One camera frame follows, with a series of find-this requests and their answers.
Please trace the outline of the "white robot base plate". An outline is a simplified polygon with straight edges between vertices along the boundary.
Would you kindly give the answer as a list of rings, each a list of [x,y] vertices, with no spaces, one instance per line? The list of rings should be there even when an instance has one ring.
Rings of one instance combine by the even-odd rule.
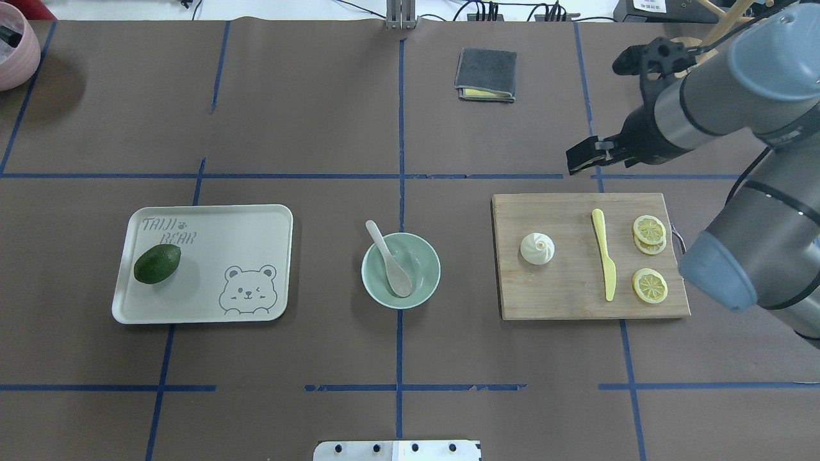
[[[481,460],[479,441],[385,440],[324,441],[313,460]]]

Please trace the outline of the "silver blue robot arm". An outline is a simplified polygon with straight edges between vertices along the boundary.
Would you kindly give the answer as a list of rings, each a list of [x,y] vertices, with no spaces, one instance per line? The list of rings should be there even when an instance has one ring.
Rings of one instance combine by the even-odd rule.
[[[818,2],[784,2],[696,47],[658,37],[612,69],[639,77],[643,102],[618,134],[568,149],[569,172],[686,154],[701,174],[738,170],[679,272],[727,309],[761,307],[817,346]]]

